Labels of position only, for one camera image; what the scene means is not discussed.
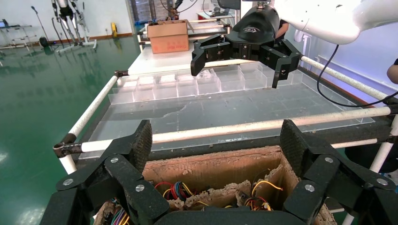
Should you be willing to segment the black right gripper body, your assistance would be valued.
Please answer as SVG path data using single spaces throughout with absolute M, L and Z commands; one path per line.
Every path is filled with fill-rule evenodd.
M 226 59 L 264 61 L 274 46 L 280 18 L 269 5 L 251 8 L 224 38 L 228 42 Z

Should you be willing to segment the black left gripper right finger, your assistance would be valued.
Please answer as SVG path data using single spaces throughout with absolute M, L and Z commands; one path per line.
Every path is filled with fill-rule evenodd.
M 395 225 L 395 184 L 344 158 L 327 141 L 302 133 L 284 120 L 280 147 L 299 182 L 283 204 L 283 210 L 312 225 L 326 198 L 336 200 L 361 225 Z

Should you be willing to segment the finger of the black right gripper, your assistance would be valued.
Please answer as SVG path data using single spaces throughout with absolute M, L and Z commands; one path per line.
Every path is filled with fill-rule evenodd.
M 272 88 L 276 89 L 279 81 L 288 79 L 289 73 L 298 68 L 300 58 L 301 52 L 287 39 L 261 47 L 261 63 L 274 70 Z
M 192 51 L 191 75 L 197 76 L 207 62 L 229 60 L 232 57 L 232 46 L 221 34 L 194 42 Z

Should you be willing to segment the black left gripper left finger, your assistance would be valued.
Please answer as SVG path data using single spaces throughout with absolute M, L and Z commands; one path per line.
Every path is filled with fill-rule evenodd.
M 168 202 L 142 174 L 152 137 L 150 121 L 142 120 L 133 134 L 112 140 L 100 158 L 57 183 L 56 193 L 64 207 L 57 209 L 66 216 L 67 224 L 88 219 L 112 198 L 120 201 L 138 225 L 153 225 L 168 212 Z

